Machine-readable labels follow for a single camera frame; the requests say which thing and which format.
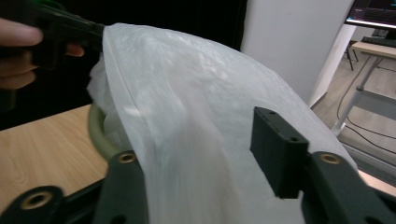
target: computer monitor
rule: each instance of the computer monitor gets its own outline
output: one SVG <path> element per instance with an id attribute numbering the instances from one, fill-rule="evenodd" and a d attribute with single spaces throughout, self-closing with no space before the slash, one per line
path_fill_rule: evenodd
<path id="1" fill-rule="evenodd" d="M 345 23 L 396 31 L 396 0 L 355 0 Z"/>

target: translucent plastic bag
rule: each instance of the translucent plastic bag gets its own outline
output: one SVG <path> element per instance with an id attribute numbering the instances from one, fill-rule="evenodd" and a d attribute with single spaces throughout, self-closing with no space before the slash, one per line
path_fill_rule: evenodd
<path id="1" fill-rule="evenodd" d="M 249 151 L 254 106 L 279 113 L 311 152 L 353 163 L 276 73 L 193 35 L 107 27 L 89 91 L 107 113 L 109 137 L 136 152 L 150 223 L 304 223 L 300 202 L 277 199 Z"/>

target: human hand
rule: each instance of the human hand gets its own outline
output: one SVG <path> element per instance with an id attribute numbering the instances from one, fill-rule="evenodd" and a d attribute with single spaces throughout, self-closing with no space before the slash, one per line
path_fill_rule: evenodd
<path id="1" fill-rule="evenodd" d="M 0 46 L 27 47 L 40 43 L 43 34 L 37 28 L 0 18 Z M 77 44 L 68 44 L 66 54 L 80 57 L 84 49 Z M 32 54 L 26 50 L 21 54 L 0 58 L 0 88 L 19 89 L 35 80 L 32 71 L 37 66 L 31 64 Z"/>

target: gray wooden floor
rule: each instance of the gray wooden floor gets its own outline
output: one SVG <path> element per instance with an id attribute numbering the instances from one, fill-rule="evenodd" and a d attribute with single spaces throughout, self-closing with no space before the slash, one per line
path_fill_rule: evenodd
<path id="1" fill-rule="evenodd" d="M 346 103 L 349 101 L 356 87 L 360 84 L 361 77 L 366 71 L 365 67 L 349 89 L 348 86 L 359 73 L 368 58 L 368 56 L 359 54 L 358 52 L 357 54 L 359 61 L 353 63 L 354 71 L 351 71 L 349 62 L 346 59 L 343 59 L 332 79 L 332 83 L 327 94 L 313 107 L 313 111 L 329 128 L 331 128 L 337 121 L 337 108 L 340 105 L 343 95 L 347 92 L 345 99 L 341 103 L 341 107 L 338 112 L 339 115 L 341 115 Z M 396 71 L 396 61 L 383 60 L 379 64 L 379 67 L 382 68 L 376 68 L 374 70 L 365 86 L 365 89 L 396 98 L 396 72 L 394 72 Z M 341 142 L 352 145 L 353 147 L 375 155 L 381 160 L 396 165 L 396 120 L 387 119 L 357 107 L 353 107 L 348 118 L 349 120 L 346 121 L 347 127 L 360 133 L 372 143 L 391 152 L 387 152 L 380 147 L 374 146 L 349 128 L 345 128 L 338 136 Z M 370 133 L 357 127 L 351 122 L 364 129 L 376 133 L 382 133 L 390 137 Z"/>

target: black curtain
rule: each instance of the black curtain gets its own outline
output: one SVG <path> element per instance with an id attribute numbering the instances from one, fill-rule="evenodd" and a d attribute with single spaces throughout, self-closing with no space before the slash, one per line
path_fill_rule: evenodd
<path id="1" fill-rule="evenodd" d="M 198 35 L 240 50 L 247 0 L 57 0 L 87 20 L 150 25 Z M 36 81 L 17 92 L 14 110 L 0 114 L 0 130 L 92 102 L 86 87 L 98 52 L 67 57 L 54 71 L 36 69 Z"/>

